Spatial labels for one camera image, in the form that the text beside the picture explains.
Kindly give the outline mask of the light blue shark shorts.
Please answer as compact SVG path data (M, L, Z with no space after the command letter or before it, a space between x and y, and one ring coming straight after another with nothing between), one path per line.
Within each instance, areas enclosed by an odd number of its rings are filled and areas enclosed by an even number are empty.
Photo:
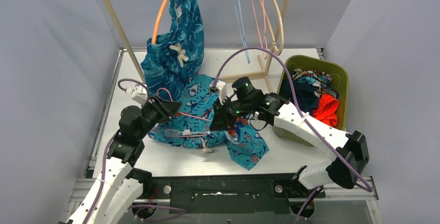
M202 149L211 152L219 145L225 145L230 158L238 165L251 170L259 160L269 151L263 137L243 117L239 117L232 129L228 131L211 131L210 124L214 117L213 104L218 96L209 91L209 85L214 79L207 75L192 76L175 102L182 103L178 112L188 113L197 117L206 118L203 121L186 116L175 116L172 120L158 124L148 134L148 137L164 144L187 149ZM165 137L165 131L193 132L211 131L203 137Z

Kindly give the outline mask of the comic print shorts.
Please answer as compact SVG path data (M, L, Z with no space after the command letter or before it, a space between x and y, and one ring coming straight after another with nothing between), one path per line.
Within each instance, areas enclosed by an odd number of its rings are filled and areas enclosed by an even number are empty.
M297 83L312 86L317 97L329 94L336 99L339 98L339 92L330 87L333 78L328 73L315 70L294 69L291 72L291 77Z

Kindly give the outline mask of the light blue hanger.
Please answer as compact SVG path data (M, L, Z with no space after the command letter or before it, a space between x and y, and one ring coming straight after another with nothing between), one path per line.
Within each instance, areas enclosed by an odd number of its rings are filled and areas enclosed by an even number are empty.
M242 16L242 8L241 8L241 2L240 0L232 0L233 6L235 9L237 24L238 24L238 30L240 33L241 42L243 45L243 48L247 47L246 39L245 39L245 29L244 29L244 21Z

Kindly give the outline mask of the navy blue shorts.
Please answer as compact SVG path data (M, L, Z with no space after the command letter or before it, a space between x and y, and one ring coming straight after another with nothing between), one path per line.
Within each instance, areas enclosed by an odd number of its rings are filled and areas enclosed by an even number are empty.
M293 85L300 110L312 114L319 106L320 95L318 90L320 90L320 87L315 87L308 83L298 83L296 81L293 82ZM288 80L284 80L281 83L279 95L294 103L293 94Z

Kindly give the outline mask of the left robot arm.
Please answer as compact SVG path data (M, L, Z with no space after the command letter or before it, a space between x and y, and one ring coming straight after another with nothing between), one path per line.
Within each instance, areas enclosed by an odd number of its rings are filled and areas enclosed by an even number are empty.
M150 172L134 166L145 148L143 139L158 124L173 119L182 103L154 96L142 107L125 107L119 129L104 150L102 170L66 223L117 223L138 197L152 193Z

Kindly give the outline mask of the orange wooden hanger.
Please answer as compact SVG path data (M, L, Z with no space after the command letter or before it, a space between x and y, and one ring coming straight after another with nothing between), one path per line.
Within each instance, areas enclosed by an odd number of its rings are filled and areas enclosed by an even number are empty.
M155 25L154 25L154 29L153 29L152 39L151 39L151 44L153 44L153 45L157 41L157 35L158 35L159 27L160 27L160 22L161 22L161 19L162 19L162 15L163 15L165 6L167 5L168 1L169 0L163 0L162 3L161 3L161 6L159 8L159 11L158 11L158 14L157 14L157 17L156 17L156 21L155 21Z

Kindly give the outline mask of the pink wire hanger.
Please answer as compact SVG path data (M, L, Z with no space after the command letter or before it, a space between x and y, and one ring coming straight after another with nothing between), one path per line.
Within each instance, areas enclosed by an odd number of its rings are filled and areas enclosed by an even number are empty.
M257 30L257 34L258 34L258 39L259 39L260 47L268 49L268 42L267 42L267 38L266 38L267 22L266 22L265 1L264 0L260 0L260 6L261 6L261 9L262 9L263 30L264 30L263 35L261 34L261 31L260 31L260 28L259 28L259 21L258 21L258 18L257 18L257 13L256 13L256 7L255 7L254 0L251 0L251 5L252 5L252 9L253 9L253 15L254 15L254 20L255 20L255 24L256 24L256 30Z

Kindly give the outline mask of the light wooden hanger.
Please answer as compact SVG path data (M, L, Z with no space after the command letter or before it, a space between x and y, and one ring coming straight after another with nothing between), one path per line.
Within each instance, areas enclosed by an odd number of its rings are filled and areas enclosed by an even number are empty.
M277 0L264 0L267 22L266 38L268 42L268 49L276 55L280 55L284 49L284 26L281 10ZM261 14L262 9L260 6L260 0L256 0L257 5L260 7ZM259 20L259 28L263 35L263 19Z

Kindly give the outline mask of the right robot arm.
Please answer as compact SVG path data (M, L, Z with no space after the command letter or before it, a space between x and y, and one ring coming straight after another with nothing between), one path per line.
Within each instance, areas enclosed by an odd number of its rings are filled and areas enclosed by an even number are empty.
M372 191L361 173L369 162L366 137L359 131L348 133L330 127L301 111L292 102L276 93L264 94L253 87L248 77L232 84L236 100L227 95L226 84L214 80L209 90L217 94L213 104L212 131L228 131L239 117L248 115L267 124L292 132L316 147L327 159L316 165L304 165L292 181L293 192L306 196L312 189L335 183L345 189L354 187Z

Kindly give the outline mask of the teal shark print shorts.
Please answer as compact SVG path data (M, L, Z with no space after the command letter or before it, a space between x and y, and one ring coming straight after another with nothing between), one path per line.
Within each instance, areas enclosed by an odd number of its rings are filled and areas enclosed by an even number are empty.
M149 38L147 54L141 62L151 96L178 98L204 58L204 26L197 0L170 0L171 27L167 33Z

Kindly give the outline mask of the orange shorts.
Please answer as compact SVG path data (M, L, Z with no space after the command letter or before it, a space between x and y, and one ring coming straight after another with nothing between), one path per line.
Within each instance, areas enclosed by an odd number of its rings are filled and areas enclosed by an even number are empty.
M318 108L313 110L312 116L330 127L335 127L338 124L336 115L338 107L339 102L335 97L323 94L319 99Z

